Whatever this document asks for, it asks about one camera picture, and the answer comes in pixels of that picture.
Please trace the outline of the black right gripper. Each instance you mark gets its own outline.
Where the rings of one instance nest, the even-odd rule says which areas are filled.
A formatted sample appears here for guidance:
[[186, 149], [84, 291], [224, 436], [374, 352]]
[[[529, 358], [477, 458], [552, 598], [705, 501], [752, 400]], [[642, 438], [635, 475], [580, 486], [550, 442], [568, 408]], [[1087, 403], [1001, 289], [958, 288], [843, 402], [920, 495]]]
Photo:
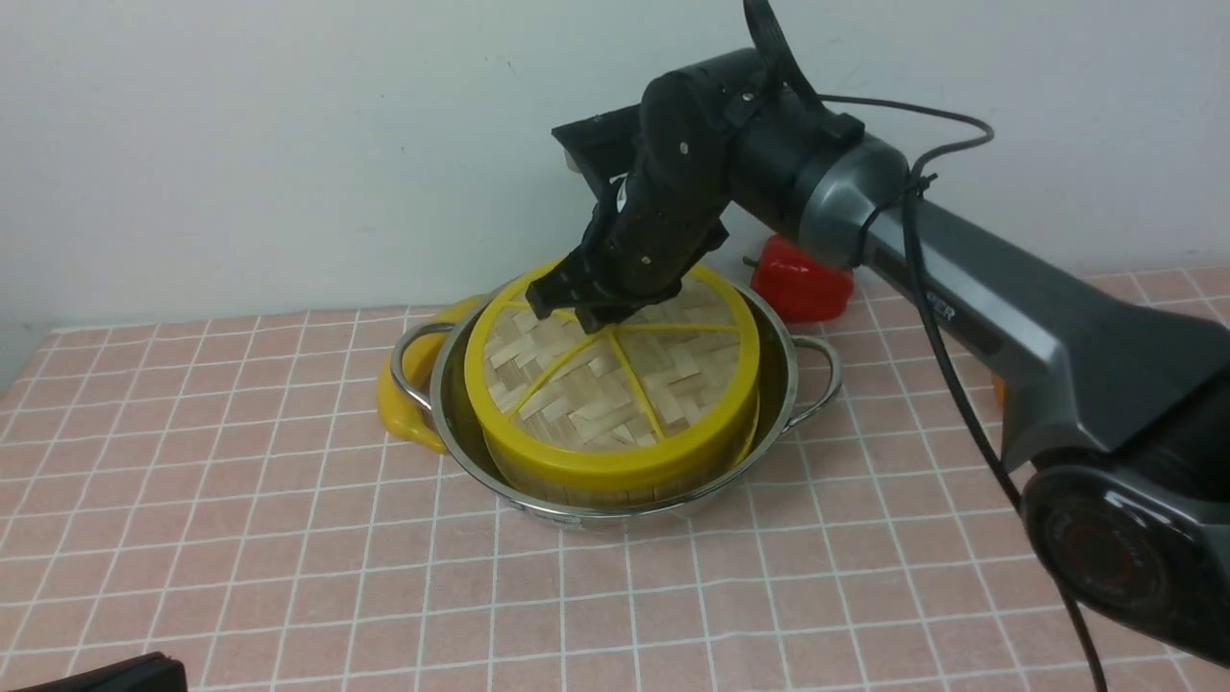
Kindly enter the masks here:
[[574, 309], [585, 334], [624, 324], [663, 302], [722, 240], [729, 202], [726, 162], [754, 104], [756, 69], [680, 69], [649, 82], [640, 104], [640, 144], [629, 175], [611, 181], [567, 270], [526, 284], [536, 320]]

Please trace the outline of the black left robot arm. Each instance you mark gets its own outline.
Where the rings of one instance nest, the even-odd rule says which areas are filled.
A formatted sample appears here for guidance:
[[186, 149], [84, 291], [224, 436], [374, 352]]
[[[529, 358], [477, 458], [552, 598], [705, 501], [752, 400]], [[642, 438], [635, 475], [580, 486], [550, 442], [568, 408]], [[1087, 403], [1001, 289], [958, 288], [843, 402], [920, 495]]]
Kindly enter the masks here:
[[188, 690], [184, 663], [176, 660], [176, 658], [169, 658], [162, 651], [153, 651], [89, 670], [86, 674], [77, 674], [70, 678], [34, 683], [34, 686], [18, 688], [18, 692], [187, 692]]

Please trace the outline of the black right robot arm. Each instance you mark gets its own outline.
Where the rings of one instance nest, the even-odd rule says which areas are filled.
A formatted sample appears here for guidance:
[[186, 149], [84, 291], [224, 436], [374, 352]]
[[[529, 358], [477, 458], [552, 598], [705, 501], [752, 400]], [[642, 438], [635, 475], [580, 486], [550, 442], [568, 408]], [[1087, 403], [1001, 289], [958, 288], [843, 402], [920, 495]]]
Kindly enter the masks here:
[[975, 446], [1070, 613], [1226, 667], [1229, 337], [1125, 304], [925, 198], [908, 162], [804, 79], [772, 5], [752, 48], [665, 73], [637, 104], [554, 128], [597, 192], [576, 250], [531, 281], [539, 318], [624, 323], [681, 290], [737, 205], [812, 261], [866, 267], [915, 307]]

